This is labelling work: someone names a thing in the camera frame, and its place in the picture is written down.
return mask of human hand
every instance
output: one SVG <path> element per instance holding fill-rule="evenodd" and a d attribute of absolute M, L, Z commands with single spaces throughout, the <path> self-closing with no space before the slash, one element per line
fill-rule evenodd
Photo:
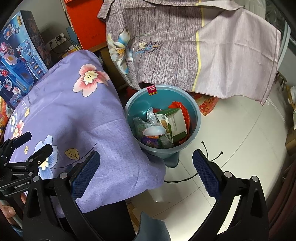
<path fill-rule="evenodd" d="M 22 193 L 20 195 L 21 199 L 22 199 L 22 202 L 25 203 L 26 202 L 26 199 L 27 199 L 27 196 Z M 6 219 L 8 220 L 8 222 L 12 225 L 16 225 L 17 223 L 13 220 L 13 216 L 15 215 L 15 210 L 13 207 L 11 206 L 8 206 L 8 205 L 2 205 L 0 203 L 0 209 L 1 211 L 3 212 L 4 216 L 6 217 Z"/>

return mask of blue toy box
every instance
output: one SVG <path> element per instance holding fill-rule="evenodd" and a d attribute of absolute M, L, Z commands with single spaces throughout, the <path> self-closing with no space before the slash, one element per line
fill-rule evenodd
<path fill-rule="evenodd" d="M 53 65 L 30 11 L 18 12 L 0 32 L 0 96 L 15 109 Z"/>

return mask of power outlet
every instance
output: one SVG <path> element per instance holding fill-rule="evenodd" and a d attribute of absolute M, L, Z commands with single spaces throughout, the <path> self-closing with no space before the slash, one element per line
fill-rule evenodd
<path fill-rule="evenodd" d="M 58 46 L 55 38 L 50 40 L 47 44 L 46 44 L 46 48 L 48 49 L 48 51 L 51 51 L 52 49 L 54 49 L 56 46 Z"/>
<path fill-rule="evenodd" d="M 62 44 L 63 42 L 66 41 L 66 38 L 64 38 L 65 35 L 63 33 L 59 34 L 58 36 L 55 37 L 55 40 L 57 42 L 57 45 Z"/>

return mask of fingernail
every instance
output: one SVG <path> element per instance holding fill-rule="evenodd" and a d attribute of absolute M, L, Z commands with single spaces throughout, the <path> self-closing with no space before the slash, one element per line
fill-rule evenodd
<path fill-rule="evenodd" d="M 15 215 L 15 210 L 14 210 L 13 207 L 9 207 L 8 212 L 9 212 L 10 215 Z"/>

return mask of pink flower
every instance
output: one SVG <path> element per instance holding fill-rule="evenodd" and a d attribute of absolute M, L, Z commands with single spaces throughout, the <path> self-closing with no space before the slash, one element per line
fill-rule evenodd
<path fill-rule="evenodd" d="M 102 83 L 108 86 L 107 81 L 110 80 L 109 76 L 102 71 L 96 71 L 96 67 L 92 64 L 85 64 L 79 70 L 81 75 L 73 87 L 75 93 L 82 91 L 84 97 L 89 96 L 96 90 L 96 84 Z"/>
<path fill-rule="evenodd" d="M 22 122 L 22 120 L 18 122 L 12 135 L 13 138 L 18 138 L 20 135 L 22 135 L 22 129 L 24 128 L 24 125 L 25 124 Z"/>

